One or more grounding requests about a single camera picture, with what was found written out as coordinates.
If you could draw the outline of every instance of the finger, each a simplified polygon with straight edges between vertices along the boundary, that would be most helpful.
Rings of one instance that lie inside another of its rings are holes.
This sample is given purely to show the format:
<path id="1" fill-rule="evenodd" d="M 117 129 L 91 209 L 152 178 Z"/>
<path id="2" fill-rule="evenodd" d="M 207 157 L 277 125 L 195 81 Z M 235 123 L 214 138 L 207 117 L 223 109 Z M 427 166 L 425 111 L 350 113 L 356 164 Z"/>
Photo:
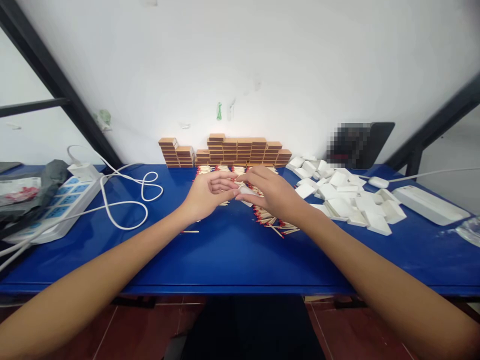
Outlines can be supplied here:
<path id="1" fill-rule="evenodd" d="M 211 186 L 211 192 L 213 193 L 214 191 L 216 190 L 225 190 L 225 191 L 228 191 L 228 190 L 231 190 L 233 189 L 233 187 L 229 187 L 227 185 L 223 185 L 223 184 L 215 184 L 215 185 L 212 185 Z"/>
<path id="2" fill-rule="evenodd" d="M 275 176 L 274 172 L 268 170 L 265 166 L 254 166 L 248 172 L 257 174 L 264 179 L 271 179 L 273 176 Z"/>
<path id="3" fill-rule="evenodd" d="M 233 181 L 231 181 L 227 178 L 218 178 L 218 179 L 212 180 L 212 181 L 210 181 L 210 184 L 212 184 L 212 185 L 222 184 L 222 185 L 230 187 L 231 189 L 238 189 L 239 188 L 239 186 L 236 183 L 234 183 Z"/>
<path id="4" fill-rule="evenodd" d="M 231 171 L 212 171 L 205 174 L 205 178 L 212 181 L 215 179 L 235 179 L 238 175 Z"/>
<path id="5" fill-rule="evenodd" d="M 238 189 L 230 189 L 228 191 L 222 192 L 221 194 L 216 195 L 215 197 L 217 198 L 218 204 L 224 203 L 228 200 L 232 200 L 234 197 L 236 197 L 238 194 L 240 194 L 240 190 Z"/>
<path id="6" fill-rule="evenodd" d="M 240 175 L 236 180 L 236 182 L 249 182 L 250 184 L 255 185 L 260 190 L 264 191 L 267 188 L 268 180 L 258 176 L 253 172 L 247 172 L 243 175 Z"/>
<path id="7" fill-rule="evenodd" d="M 264 197 L 258 197 L 250 194 L 240 194 L 235 198 L 235 200 L 239 200 L 239 201 L 243 200 L 243 201 L 246 201 L 247 203 L 257 205 L 261 208 L 265 208 L 265 206 L 267 205 L 267 201 L 265 200 Z"/>

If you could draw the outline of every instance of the power strip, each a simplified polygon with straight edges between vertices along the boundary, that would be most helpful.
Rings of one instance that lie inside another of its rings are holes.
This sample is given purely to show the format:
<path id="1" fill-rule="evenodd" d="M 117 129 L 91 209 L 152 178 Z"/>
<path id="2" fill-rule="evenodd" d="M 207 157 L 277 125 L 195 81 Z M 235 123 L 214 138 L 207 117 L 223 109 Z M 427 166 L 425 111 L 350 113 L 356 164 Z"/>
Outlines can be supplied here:
<path id="1" fill-rule="evenodd" d="M 467 211 L 416 186 L 399 187 L 392 194 L 407 208 L 437 225 L 449 225 L 470 216 Z"/>
<path id="2" fill-rule="evenodd" d="M 18 244 L 23 240 L 31 239 L 58 220 L 84 212 L 99 191 L 100 180 L 97 179 L 82 182 L 78 177 L 72 176 L 58 188 L 55 196 L 51 198 L 50 204 L 38 217 L 36 222 L 29 227 L 4 238 L 3 241 L 10 244 Z M 78 218 L 79 217 L 74 217 L 60 222 L 42 233 L 31 243 L 44 244 L 63 238 Z"/>

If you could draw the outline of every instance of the left hand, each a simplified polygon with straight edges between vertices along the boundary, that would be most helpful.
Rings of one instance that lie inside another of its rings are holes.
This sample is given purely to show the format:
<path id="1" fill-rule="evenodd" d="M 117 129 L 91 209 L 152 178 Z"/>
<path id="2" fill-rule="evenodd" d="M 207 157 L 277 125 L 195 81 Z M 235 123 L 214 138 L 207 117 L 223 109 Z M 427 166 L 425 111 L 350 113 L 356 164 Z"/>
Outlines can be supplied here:
<path id="1" fill-rule="evenodd" d="M 198 175 L 179 209 L 191 223 L 206 218 L 223 202 L 240 194 L 239 186 L 231 181 L 237 174 L 230 171 L 212 171 Z"/>

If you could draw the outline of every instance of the forearm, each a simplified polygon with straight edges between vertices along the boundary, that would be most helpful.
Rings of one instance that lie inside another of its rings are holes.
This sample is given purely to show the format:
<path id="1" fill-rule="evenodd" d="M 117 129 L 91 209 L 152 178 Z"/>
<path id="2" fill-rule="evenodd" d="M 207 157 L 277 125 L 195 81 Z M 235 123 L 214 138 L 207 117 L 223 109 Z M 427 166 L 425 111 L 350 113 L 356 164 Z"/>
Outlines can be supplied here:
<path id="1" fill-rule="evenodd" d="M 367 304 L 423 359 L 478 356 L 480 327 L 454 305 L 348 235 L 321 211 L 299 227 L 325 252 Z"/>
<path id="2" fill-rule="evenodd" d="M 0 359 L 36 358 L 70 340 L 188 225 L 177 209 L 46 288 L 0 325 Z"/>

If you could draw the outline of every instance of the hand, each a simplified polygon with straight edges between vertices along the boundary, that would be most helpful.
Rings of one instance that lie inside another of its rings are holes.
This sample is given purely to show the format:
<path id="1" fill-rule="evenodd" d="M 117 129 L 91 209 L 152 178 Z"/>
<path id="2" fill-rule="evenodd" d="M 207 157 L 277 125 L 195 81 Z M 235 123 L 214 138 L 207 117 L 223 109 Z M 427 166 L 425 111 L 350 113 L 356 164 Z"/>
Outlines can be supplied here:
<path id="1" fill-rule="evenodd" d="M 218 205 L 240 194 L 239 186 L 230 180 L 236 177 L 229 171 L 198 175 L 180 209 L 191 223 L 206 218 Z"/>
<path id="2" fill-rule="evenodd" d="M 235 200 L 243 200 L 267 210 L 274 217 L 296 225 L 309 210 L 314 209 L 303 200 L 294 188 L 280 175 L 265 166 L 252 167 L 240 175 L 237 182 L 249 182 L 259 188 L 264 197 L 240 194 Z"/>

